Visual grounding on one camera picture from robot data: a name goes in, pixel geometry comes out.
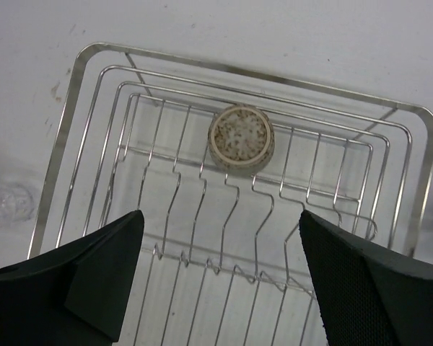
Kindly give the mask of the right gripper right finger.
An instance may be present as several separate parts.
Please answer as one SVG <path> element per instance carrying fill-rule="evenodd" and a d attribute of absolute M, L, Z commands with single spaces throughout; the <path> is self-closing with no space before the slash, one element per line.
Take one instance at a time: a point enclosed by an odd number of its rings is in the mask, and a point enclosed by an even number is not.
<path fill-rule="evenodd" d="M 433 345 L 433 265 L 304 210 L 299 234 L 329 345 Z"/>

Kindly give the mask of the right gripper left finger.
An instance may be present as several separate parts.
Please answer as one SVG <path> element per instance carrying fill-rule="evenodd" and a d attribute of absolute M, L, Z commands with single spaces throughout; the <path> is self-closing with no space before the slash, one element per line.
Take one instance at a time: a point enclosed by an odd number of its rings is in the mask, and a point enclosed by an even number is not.
<path fill-rule="evenodd" d="M 113 345 L 144 235 L 135 210 L 80 239 L 0 269 L 0 345 Z"/>

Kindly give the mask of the clear glass cup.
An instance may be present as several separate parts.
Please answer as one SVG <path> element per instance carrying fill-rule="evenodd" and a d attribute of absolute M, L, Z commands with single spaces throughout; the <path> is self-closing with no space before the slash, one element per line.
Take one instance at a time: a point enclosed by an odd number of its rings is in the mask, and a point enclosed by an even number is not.
<path fill-rule="evenodd" d="M 26 186 L 0 182 L 0 228 L 30 220 L 34 209 L 34 196 Z"/>

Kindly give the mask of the beige speckled cup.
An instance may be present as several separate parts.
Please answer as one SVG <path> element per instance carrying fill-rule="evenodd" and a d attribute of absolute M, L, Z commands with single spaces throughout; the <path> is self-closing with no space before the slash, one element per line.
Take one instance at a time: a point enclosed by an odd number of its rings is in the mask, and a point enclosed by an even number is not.
<path fill-rule="evenodd" d="M 218 168 L 227 174 L 249 177 L 264 169 L 274 155 L 274 127 L 258 108 L 234 105 L 212 120 L 207 143 Z"/>

